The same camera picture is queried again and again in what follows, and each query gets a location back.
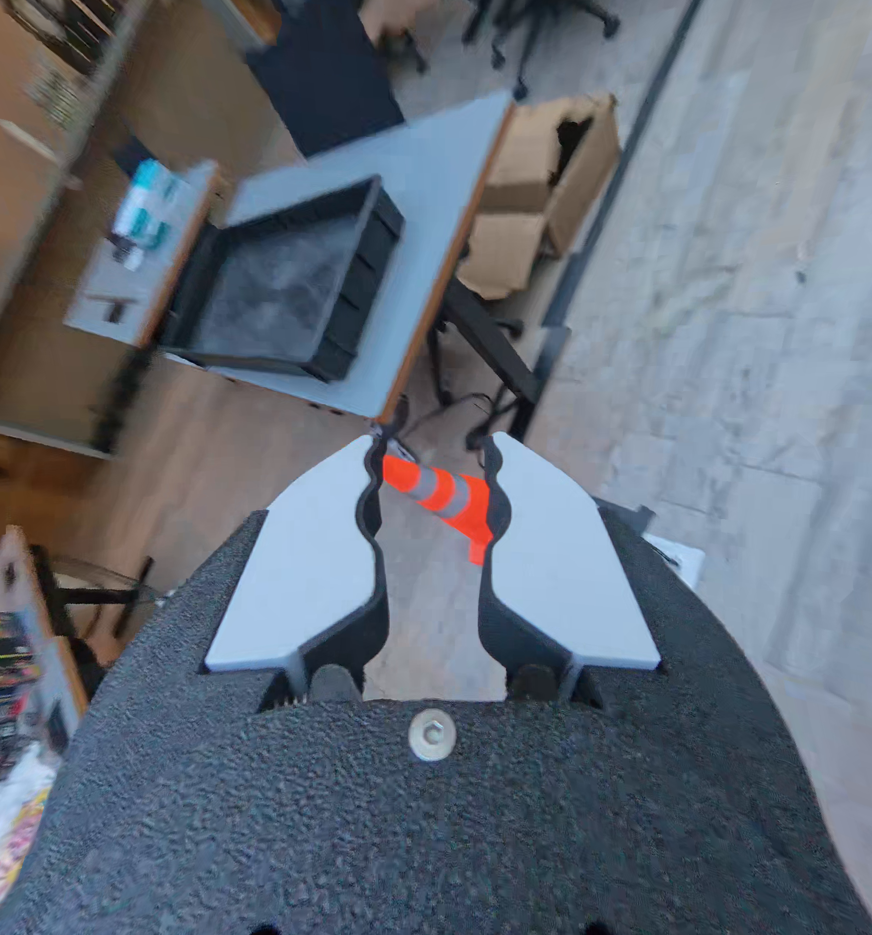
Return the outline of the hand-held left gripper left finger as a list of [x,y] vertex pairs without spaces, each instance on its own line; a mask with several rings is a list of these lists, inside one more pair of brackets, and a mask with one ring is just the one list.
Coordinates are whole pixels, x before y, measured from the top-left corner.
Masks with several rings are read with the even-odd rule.
[[389,634],[382,437],[362,436],[268,506],[204,657],[209,674],[274,672],[288,698],[361,699]]

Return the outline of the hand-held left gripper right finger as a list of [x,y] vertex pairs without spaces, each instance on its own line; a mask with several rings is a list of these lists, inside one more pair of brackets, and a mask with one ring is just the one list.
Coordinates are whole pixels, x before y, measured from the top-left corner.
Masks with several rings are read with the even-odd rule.
[[660,652],[593,497],[505,432],[483,457],[491,540],[478,635],[508,696],[534,683],[571,699],[588,669],[656,671]]

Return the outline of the grey desk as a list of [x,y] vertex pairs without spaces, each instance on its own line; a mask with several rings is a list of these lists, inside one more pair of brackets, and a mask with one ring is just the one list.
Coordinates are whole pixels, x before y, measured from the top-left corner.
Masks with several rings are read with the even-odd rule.
[[208,367],[209,373],[333,411],[389,420],[452,282],[487,178],[508,133],[513,103],[492,93],[360,139],[299,165],[243,180],[228,226],[310,200],[377,174],[404,218],[383,284],[347,377]]

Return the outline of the orange traffic cone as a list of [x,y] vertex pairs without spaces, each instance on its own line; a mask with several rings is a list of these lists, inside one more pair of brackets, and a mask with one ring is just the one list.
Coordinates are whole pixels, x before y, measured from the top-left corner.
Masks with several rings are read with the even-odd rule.
[[488,526],[489,490],[483,479],[430,468],[391,454],[383,480],[467,540],[468,561],[482,566],[493,535]]

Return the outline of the black plastic tray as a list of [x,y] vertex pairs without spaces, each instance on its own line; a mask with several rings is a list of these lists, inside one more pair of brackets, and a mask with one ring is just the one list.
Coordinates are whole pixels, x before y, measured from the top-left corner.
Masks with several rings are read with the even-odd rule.
[[202,368],[344,380],[404,224],[372,175],[212,229],[186,266],[161,349]]

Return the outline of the small black tool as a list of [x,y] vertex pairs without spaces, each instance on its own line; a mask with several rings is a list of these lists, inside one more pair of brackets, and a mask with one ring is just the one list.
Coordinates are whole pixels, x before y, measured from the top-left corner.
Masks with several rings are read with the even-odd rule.
[[86,294],[85,301],[93,318],[110,324],[119,324],[125,319],[130,307],[138,302],[138,299],[91,293]]

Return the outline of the small grey side table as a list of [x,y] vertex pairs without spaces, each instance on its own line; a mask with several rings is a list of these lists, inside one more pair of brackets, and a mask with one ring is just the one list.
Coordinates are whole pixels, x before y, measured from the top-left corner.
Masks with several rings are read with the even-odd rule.
[[[118,261],[110,236],[93,249],[75,297],[68,306],[64,324],[82,333],[142,347],[161,322],[173,297],[185,263],[196,244],[210,203],[220,183],[220,166],[214,160],[199,162],[178,173],[184,181],[170,217],[167,237],[154,251],[142,252],[137,263]],[[125,319],[110,324],[93,318],[86,294],[134,297]]]

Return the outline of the cardboard box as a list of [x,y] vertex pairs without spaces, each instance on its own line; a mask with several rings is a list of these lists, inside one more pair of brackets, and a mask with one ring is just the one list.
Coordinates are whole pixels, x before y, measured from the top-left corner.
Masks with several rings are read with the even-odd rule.
[[457,268],[465,287],[500,301],[569,254],[620,162],[617,109],[611,92],[515,108]]

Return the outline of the teal white bottle pack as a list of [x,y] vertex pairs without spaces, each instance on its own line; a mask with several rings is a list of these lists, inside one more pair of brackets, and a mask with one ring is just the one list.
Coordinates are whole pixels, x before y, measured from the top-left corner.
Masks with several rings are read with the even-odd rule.
[[153,158],[144,159],[114,218],[110,240],[116,251],[156,250],[167,237],[169,221],[184,179]]

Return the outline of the dark navy panel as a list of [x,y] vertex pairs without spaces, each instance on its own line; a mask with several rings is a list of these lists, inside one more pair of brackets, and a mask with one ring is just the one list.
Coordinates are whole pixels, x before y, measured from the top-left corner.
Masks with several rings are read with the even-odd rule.
[[405,123],[351,1],[276,1],[275,43],[246,62],[304,158]]

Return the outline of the black office chair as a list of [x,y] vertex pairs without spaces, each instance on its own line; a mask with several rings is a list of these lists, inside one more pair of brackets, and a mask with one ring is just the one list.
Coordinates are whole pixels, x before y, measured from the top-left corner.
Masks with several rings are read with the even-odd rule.
[[525,80],[526,67],[529,64],[544,29],[561,17],[567,10],[577,10],[598,19],[602,24],[605,40],[614,38],[620,30],[621,20],[599,2],[593,1],[504,1],[494,14],[492,26],[495,29],[491,40],[490,62],[494,70],[500,71],[506,64],[504,44],[512,31],[526,24],[526,38],[519,59],[512,97],[518,104],[529,96]]

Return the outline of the black desk leg frame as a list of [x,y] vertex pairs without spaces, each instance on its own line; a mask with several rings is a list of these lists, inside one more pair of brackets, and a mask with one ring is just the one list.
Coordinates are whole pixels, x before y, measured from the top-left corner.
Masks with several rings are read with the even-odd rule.
[[[494,395],[471,393],[462,397],[451,393],[445,380],[440,343],[440,336],[448,327],[453,327],[500,380],[500,387]],[[437,412],[476,398],[483,398],[489,404],[482,420],[465,435],[467,451],[481,450],[484,440],[508,415],[512,415],[508,434],[524,441],[571,338],[571,329],[565,324],[544,326],[538,357],[533,365],[529,365],[512,344],[512,339],[521,338],[524,330],[522,320],[493,316],[458,279],[452,280],[447,287],[438,315],[427,334],[427,358],[438,402]]]

